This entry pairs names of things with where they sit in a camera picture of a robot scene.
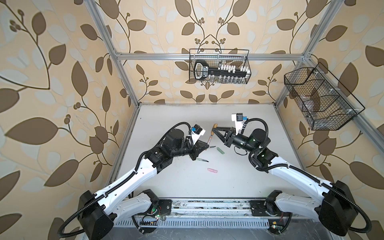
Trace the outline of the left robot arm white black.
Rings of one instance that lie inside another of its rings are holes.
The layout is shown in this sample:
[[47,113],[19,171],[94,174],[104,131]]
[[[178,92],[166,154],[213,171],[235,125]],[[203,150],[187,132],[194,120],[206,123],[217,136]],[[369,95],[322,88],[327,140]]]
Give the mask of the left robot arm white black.
[[168,167],[175,157],[189,156],[193,161],[209,145],[200,140],[205,130],[187,122],[170,128],[154,147],[144,151],[133,169],[122,177],[92,194],[83,193],[78,210],[59,227],[59,238],[86,234],[90,240],[101,240],[114,227],[119,218],[133,217],[149,209],[157,209],[158,197],[145,190],[134,198],[130,195],[141,184]]

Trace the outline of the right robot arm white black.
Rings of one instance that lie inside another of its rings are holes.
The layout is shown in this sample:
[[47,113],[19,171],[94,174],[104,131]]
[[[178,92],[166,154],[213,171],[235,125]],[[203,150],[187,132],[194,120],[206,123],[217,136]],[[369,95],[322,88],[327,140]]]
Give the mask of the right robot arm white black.
[[307,194],[298,197],[273,191],[265,202],[270,215],[276,215],[278,211],[298,214],[320,222],[327,230],[342,237],[349,231],[366,234],[372,230],[369,216],[356,204],[346,184],[318,178],[269,150],[271,140],[264,120],[233,117],[235,127],[214,127],[213,134],[227,147],[247,151],[248,160],[257,171],[279,177]]

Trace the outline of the brown pen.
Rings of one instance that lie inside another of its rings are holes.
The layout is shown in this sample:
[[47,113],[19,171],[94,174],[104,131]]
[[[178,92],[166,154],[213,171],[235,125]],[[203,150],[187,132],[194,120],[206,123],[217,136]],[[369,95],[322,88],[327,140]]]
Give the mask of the brown pen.
[[213,138],[213,136],[214,136],[214,132],[213,132],[213,131],[211,131],[211,134],[210,134],[209,140],[208,140],[208,142],[207,142],[207,144],[208,144],[208,145],[210,145],[210,143],[211,143],[211,141],[212,141],[212,138]]

